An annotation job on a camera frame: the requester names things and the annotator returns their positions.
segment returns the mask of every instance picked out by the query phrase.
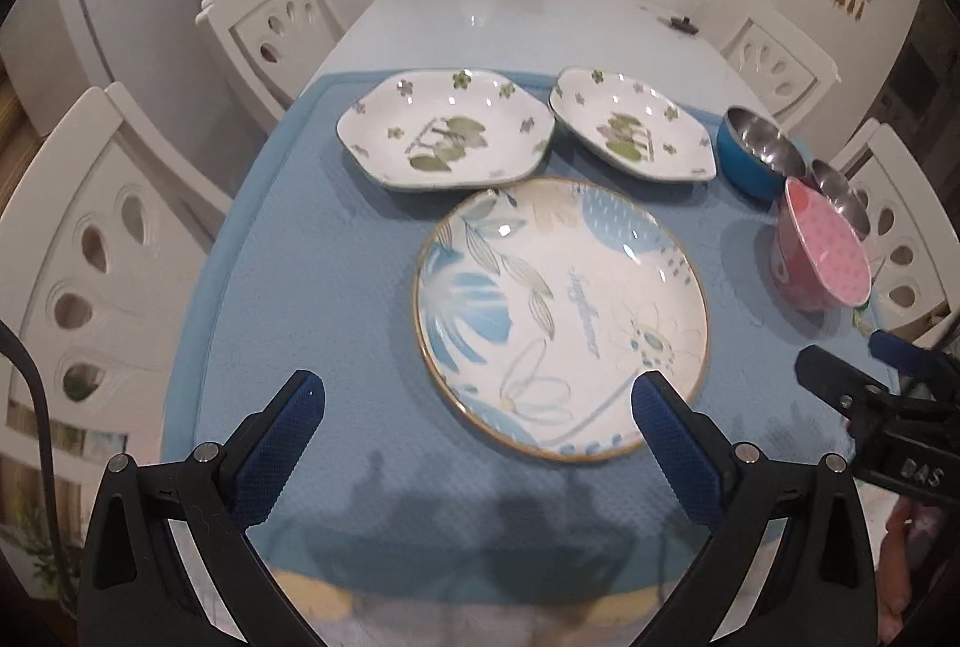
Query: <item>plate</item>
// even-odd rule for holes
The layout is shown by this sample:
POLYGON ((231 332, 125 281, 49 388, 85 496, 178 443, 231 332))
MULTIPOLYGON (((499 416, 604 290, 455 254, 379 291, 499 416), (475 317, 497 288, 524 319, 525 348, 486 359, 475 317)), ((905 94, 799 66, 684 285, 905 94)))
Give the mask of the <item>plate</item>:
POLYGON ((555 121, 544 103, 486 70, 388 78, 337 123, 360 167, 396 190, 509 184, 539 166, 555 121))
POLYGON ((550 107, 613 166, 654 181, 716 178, 707 129, 649 84, 605 70, 560 74, 550 107))
POLYGON ((563 178, 483 191, 440 222, 414 318, 427 367, 468 420, 570 463, 637 448, 637 376, 660 370, 690 401, 709 348, 700 281, 669 231, 563 178))

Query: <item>pink polka dot bowl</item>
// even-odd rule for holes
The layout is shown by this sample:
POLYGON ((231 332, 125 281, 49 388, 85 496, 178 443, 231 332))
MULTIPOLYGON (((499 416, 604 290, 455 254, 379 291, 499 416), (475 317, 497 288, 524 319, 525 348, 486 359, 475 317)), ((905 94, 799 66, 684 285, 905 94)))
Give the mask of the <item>pink polka dot bowl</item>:
POLYGON ((850 222, 797 178, 786 180, 770 269, 799 311, 859 308, 870 299, 870 263, 850 222))

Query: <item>stainless steel bowl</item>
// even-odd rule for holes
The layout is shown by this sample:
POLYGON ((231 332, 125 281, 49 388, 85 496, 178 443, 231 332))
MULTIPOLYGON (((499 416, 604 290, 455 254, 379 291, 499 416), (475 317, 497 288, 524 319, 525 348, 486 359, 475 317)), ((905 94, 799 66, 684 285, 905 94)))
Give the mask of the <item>stainless steel bowl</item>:
POLYGON ((870 236, 870 217, 863 201, 856 196, 847 179, 832 169, 823 160, 810 163, 810 172, 803 177, 803 183, 819 191, 840 215, 850 222, 853 232, 861 241, 870 236))
POLYGON ((789 178, 806 175, 806 161, 776 124, 746 108, 731 108, 727 121, 736 142, 774 173, 789 178))

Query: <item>blue mat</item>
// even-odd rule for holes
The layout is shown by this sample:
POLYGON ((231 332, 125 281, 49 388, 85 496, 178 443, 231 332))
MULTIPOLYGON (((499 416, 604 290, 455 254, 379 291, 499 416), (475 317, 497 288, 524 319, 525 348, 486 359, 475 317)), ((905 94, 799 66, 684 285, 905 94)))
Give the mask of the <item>blue mat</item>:
MULTIPOLYGON (((464 193, 389 193, 342 150, 340 113, 389 73, 318 80, 267 141, 203 269, 167 396, 164 458, 223 441, 296 369, 323 378, 326 417, 275 511, 251 529, 268 564, 341 588, 453 603, 561 604, 675 580, 704 532, 652 455, 601 465, 527 458, 454 415, 421 361, 416 254, 464 193)), ((546 99, 553 81, 506 73, 546 99)), ((692 111, 715 136, 718 116, 692 111)), ((779 297, 774 218, 723 177, 631 179, 558 131, 543 172, 641 201, 685 245, 712 342, 694 408, 732 441, 813 462, 851 451, 837 414, 797 386, 818 342, 893 383, 851 313, 807 317, 779 297)))

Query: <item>blue bowl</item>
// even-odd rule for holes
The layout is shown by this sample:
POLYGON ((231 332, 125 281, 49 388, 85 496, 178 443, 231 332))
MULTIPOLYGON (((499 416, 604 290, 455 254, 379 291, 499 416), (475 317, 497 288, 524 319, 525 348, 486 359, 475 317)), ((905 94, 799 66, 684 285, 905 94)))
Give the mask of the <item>blue bowl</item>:
POLYGON ((717 135, 717 156, 733 186, 758 200, 784 194, 789 176, 803 178, 806 161, 779 127, 746 108, 731 108, 717 135))

